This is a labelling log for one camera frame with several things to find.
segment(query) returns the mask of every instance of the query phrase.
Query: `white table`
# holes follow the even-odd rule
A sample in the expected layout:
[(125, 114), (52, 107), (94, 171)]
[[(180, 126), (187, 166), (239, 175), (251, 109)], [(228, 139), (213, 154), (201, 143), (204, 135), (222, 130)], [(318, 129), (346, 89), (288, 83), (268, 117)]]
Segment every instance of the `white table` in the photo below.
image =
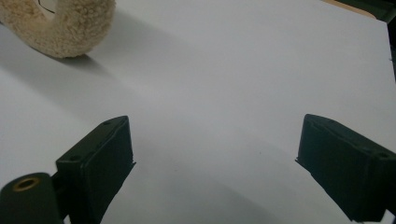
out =
[(349, 223), (294, 161), (304, 115), (396, 148), (386, 24), (318, 0), (120, 0), (75, 60), (0, 36), (0, 186), (130, 117), (137, 165), (103, 223)]

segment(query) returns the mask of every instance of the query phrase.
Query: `brass screw hole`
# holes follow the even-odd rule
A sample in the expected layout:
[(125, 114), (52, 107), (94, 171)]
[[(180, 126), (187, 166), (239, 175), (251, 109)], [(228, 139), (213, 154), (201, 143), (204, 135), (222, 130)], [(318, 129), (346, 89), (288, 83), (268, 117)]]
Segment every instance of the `brass screw hole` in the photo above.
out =
[(38, 179), (37, 177), (27, 177), (27, 178), (20, 180), (18, 183), (16, 183), (12, 189), (16, 192), (25, 191), (28, 189), (32, 189), (39, 182), (40, 182), (40, 179)]

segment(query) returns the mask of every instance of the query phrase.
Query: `fluffy wool pad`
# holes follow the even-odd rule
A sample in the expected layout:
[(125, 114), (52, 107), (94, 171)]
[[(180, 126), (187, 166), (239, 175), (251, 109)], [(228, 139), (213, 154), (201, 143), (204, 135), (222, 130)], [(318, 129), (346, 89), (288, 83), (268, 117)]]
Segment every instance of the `fluffy wool pad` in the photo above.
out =
[(33, 0), (0, 0), (0, 22), (44, 54), (76, 57), (103, 40), (114, 8), (115, 0), (59, 0), (48, 20)]

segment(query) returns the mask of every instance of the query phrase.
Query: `white surface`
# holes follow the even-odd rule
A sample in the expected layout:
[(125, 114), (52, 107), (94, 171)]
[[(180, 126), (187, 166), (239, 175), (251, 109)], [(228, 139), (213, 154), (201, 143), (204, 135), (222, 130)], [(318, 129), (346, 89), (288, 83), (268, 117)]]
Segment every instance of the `white surface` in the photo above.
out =
[(120, 0), (66, 61), (0, 36), (0, 186), (130, 117), (137, 165), (103, 223), (349, 223), (294, 161), (304, 115), (396, 146), (386, 24), (320, 1)]

